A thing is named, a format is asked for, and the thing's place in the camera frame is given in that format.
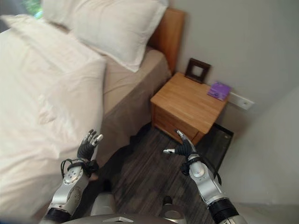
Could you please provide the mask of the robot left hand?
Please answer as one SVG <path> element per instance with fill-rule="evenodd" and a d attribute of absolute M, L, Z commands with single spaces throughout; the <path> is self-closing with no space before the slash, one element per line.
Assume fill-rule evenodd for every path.
<path fill-rule="evenodd" d="M 103 135 L 97 135 L 97 132 L 91 129 L 83 138 L 78 151 L 77 158 L 90 161 L 97 145 L 102 141 Z"/>

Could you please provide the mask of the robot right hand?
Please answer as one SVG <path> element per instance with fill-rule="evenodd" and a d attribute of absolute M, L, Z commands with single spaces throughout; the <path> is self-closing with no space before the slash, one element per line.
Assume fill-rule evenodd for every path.
<path fill-rule="evenodd" d="M 182 140 L 182 144 L 179 145 L 177 148 L 172 149 L 164 149 L 164 154 L 178 154 L 185 157 L 189 157 L 192 154 L 198 154 L 195 146 L 193 143 L 189 140 L 189 138 L 180 130 L 176 129 L 175 132 L 178 134 L 178 136 Z"/>

